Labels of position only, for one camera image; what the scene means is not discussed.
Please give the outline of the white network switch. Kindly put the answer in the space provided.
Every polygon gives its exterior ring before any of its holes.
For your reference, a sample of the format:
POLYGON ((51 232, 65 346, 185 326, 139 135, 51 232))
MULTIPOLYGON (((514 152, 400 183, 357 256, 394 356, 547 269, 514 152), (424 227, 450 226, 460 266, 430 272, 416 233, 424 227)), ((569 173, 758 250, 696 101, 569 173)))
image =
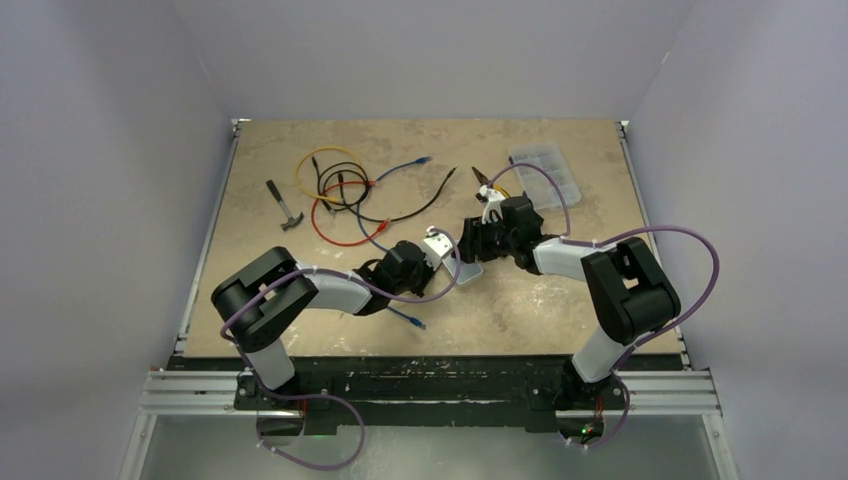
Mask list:
POLYGON ((451 278, 456 278, 459 286, 467 285, 480 278, 484 272, 479 262, 465 263, 455 256, 449 256, 442 261, 443 266, 451 278))

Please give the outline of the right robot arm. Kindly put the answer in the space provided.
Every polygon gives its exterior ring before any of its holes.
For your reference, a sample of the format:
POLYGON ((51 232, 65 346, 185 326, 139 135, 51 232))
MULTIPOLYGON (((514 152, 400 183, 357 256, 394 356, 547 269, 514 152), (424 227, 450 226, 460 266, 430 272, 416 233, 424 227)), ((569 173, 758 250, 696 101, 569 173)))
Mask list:
POLYGON ((585 282, 598 326, 564 364, 552 397, 560 407, 584 407, 599 396, 615 364, 640 337, 658 332, 680 314, 681 302, 644 240, 575 245, 544 233, 543 224, 528 198, 507 198, 488 213, 464 220, 459 258, 473 264, 509 257, 533 275, 585 282))

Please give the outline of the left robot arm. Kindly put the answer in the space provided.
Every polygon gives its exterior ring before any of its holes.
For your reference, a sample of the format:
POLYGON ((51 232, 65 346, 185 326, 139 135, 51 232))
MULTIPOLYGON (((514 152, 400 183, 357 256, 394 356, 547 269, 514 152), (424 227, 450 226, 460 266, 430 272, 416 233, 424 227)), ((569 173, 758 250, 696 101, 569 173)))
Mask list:
POLYGON ((425 289, 452 253, 443 235, 420 243, 400 241, 385 255, 360 267, 335 272, 297 261, 284 247, 273 247, 219 284, 211 294, 233 342, 259 374, 259 395, 272 408, 297 399, 293 361, 281 337, 305 310, 334 310, 368 316, 391 301, 423 303, 425 289))

